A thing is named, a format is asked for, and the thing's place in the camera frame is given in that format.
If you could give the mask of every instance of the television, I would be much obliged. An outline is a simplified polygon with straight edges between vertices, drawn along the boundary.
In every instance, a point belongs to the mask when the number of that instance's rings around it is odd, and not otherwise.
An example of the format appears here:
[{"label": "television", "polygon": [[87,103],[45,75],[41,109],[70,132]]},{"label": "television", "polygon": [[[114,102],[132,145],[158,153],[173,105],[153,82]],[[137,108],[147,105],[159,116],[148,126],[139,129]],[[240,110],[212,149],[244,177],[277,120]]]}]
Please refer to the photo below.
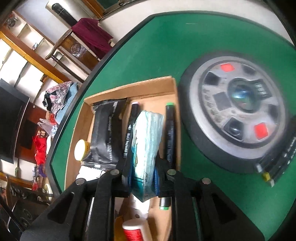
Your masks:
[{"label": "television", "polygon": [[0,79],[0,159],[13,163],[20,125],[30,98]]}]

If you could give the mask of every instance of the black package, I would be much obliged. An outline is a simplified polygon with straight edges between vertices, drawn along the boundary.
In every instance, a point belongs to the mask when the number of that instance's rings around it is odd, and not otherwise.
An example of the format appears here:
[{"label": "black package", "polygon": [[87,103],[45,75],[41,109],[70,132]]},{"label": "black package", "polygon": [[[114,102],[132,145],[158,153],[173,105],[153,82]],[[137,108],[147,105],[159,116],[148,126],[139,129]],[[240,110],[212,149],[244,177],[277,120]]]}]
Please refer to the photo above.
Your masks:
[{"label": "black package", "polygon": [[92,105],[95,120],[91,136],[91,159],[99,164],[110,164],[111,169],[123,156],[122,121],[119,115],[125,103],[126,99],[119,99],[104,100]]}]

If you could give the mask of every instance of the blue cloth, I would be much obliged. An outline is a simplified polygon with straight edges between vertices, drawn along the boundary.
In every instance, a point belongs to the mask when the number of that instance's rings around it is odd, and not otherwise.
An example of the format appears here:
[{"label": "blue cloth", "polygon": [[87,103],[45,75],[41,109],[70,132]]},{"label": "blue cloth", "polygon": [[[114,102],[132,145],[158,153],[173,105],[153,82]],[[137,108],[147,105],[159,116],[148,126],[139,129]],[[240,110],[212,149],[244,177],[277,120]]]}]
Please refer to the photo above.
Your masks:
[{"label": "blue cloth", "polygon": [[77,83],[74,83],[70,86],[70,89],[66,95],[66,102],[67,104],[58,111],[58,113],[55,116],[55,120],[58,124],[61,123],[67,109],[69,108],[72,100],[74,99],[74,96],[76,95],[76,93],[78,92],[78,88],[77,88]]}]

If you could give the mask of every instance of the marker with green cap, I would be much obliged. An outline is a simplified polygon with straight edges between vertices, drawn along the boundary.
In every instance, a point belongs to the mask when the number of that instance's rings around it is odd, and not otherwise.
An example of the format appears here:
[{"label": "marker with green cap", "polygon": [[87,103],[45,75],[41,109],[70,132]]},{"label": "marker with green cap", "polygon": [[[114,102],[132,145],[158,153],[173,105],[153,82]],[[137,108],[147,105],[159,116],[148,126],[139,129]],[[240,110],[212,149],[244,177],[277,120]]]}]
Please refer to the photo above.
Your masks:
[{"label": "marker with green cap", "polygon": [[[176,169],[176,111],[175,104],[169,102],[165,107],[165,159],[172,169]],[[159,208],[168,210],[171,206],[171,198],[163,197],[160,199]]]}]

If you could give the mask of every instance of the maroon cloth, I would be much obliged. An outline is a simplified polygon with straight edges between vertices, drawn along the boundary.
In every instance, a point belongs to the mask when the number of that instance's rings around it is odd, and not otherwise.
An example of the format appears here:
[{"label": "maroon cloth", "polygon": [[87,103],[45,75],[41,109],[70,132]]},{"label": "maroon cloth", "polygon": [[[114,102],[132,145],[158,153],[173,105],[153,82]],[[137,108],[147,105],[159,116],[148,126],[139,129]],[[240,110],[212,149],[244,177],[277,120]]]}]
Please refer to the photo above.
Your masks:
[{"label": "maroon cloth", "polygon": [[72,30],[100,59],[112,48],[108,41],[113,37],[101,29],[95,19],[82,18]]}]

